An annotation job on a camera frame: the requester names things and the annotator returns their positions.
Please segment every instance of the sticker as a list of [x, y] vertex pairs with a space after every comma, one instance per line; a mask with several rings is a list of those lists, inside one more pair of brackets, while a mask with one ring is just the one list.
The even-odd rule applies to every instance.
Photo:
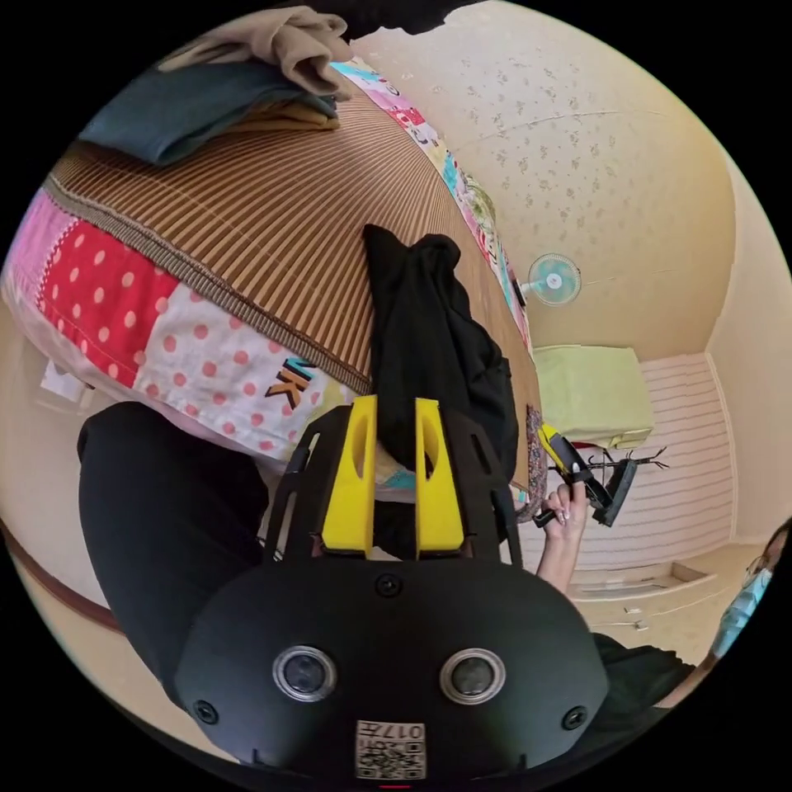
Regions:
[[424, 724], [359, 720], [355, 746], [357, 778], [416, 780], [427, 777]]

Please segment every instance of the leg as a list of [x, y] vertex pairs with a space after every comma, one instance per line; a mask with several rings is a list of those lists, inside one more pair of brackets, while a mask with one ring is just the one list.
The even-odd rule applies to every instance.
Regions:
[[177, 705], [172, 680], [191, 623], [262, 560], [267, 490], [253, 460], [127, 402], [90, 417], [78, 441], [88, 554], [135, 652]]

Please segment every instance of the folded towel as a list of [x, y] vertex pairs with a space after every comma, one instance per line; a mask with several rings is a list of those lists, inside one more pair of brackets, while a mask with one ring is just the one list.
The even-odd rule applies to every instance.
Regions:
[[215, 28], [157, 68], [171, 72], [193, 64], [227, 64], [260, 59], [280, 66], [283, 74], [306, 91], [348, 98], [345, 80], [331, 65], [352, 60], [342, 38], [347, 24], [335, 14], [318, 14], [308, 6], [267, 8]]
[[155, 69], [134, 80], [80, 133], [80, 140], [153, 165], [170, 165], [244, 119], [254, 106], [298, 102], [335, 119], [335, 101], [316, 97], [260, 60]]
[[328, 118], [301, 102], [274, 101], [269, 105], [254, 107], [241, 121], [223, 130], [222, 134], [337, 130], [340, 126], [338, 118]]

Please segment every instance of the wall fan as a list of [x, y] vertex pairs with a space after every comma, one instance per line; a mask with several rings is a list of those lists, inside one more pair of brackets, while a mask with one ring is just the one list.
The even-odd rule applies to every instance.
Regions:
[[580, 270], [566, 256], [546, 253], [530, 266], [528, 282], [521, 285], [522, 294], [535, 295], [545, 305], [571, 303], [580, 293]]

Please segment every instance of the striped mat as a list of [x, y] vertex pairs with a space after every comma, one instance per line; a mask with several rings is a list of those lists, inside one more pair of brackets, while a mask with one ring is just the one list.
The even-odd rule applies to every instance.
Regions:
[[[363, 226], [381, 225], [405, 244], [444, 233], [460, 247], [456, 273], [471, 313], [511, 360], [524, 424], [539, 390], [496, 277], [426, 154], [355, 90], [330, 133], [225, 134], [166, 168], [77, 143], [45, 188], [64, 210], [360, 394], [370, 392], [372, 320]], [[526, 457], [522, 437], [518, 483], [527, 483]]]

